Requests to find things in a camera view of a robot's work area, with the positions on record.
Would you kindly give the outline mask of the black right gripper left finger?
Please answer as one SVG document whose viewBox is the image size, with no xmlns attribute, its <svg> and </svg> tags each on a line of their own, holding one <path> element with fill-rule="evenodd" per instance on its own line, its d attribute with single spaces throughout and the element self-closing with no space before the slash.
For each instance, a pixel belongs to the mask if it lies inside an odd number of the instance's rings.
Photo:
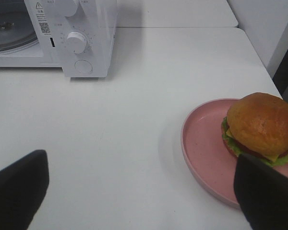
<svg viewBox="0 0 288 230">
<path fill-rule="evenodd" d="M 0 230 L 28 229 L 48 185 L 45 150 L 35 150 L 0 170 Z"/>
</svg>

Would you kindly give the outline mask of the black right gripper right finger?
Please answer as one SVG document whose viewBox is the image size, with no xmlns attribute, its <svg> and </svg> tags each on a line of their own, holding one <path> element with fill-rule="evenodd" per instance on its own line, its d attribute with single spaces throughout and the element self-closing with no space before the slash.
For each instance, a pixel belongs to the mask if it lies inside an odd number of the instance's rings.
<svg viewBox="0 0 288 230">
<path fill-rule="evenodd" d="M 253 230 L 288 230 L 288 177 L 245 153 L 238 157 L 233 188 Z"/>
</svg>

